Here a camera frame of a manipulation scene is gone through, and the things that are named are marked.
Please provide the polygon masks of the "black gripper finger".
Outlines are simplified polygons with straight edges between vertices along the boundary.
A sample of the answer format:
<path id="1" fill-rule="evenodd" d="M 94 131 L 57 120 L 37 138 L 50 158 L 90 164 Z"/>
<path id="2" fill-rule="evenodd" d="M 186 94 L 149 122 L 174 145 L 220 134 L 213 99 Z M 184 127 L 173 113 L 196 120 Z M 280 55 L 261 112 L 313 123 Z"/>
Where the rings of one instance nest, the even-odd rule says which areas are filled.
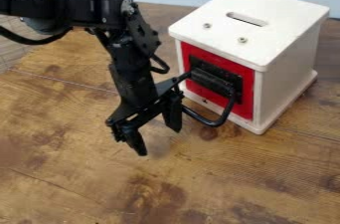
<path id="1" fill-rule="evenodd" d="M 181 96 L 169 92 L 165 95 L 162 116 L 165 125 L 174 131 L 181 130 Z"/>
<path id="2" fill-rule="evenodd" d="M 112 131 L 116 142 L 125 142 L 128 146 L 136 151 L 138 156 L 148 155 L 142 136 L 134 127 L 114 124 L 112 126 Z"/>

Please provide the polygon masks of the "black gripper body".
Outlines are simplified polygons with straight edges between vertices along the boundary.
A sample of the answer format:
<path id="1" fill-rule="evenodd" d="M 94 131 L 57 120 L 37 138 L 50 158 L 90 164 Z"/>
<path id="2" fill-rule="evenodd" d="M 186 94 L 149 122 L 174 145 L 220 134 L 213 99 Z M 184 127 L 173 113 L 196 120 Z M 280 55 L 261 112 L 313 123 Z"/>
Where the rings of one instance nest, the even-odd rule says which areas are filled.
<path id="1" fill-rule="evenodd" d="M 156 55 L 161 41 L 158 32 L 146 23 L 136 3 L 122 3 L 117 19 L 120 29 L 96 29 L 96 36 L 112 56 L 109 71 L 121 102 L 106 119 L 114 124 L 138 129 L 158 114 L 162 114 L 165 95 L 182 93 L 170 80 L 154 83 L 152 73 L 166 74 L 170 67 Z"/>

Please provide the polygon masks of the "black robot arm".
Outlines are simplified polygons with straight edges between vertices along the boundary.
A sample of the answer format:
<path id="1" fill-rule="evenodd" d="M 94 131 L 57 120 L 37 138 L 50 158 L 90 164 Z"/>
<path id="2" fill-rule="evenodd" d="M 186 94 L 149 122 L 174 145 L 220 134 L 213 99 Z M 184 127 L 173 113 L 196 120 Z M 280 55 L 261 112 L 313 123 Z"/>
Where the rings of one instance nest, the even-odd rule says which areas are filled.
<path id="1" fill-rule="evenodd" d="M 158 32 L 134 0 L 0 0 L 0 14 L 20 17 L 44 36 L 28 39 L 0 26 L 0 36 L 22 45 L 52 43 L 77 27 L 97 37 L 112 57 L 109 71 L 121 97 L 106 126 L 114 139 L 145 156 L 138 128 L 161 115 L 172 130 L 181 129 L 182 93 L 178 78 L 154 82 L 153 74 L 165 74 L 170 67 L 156 55 Z"/>

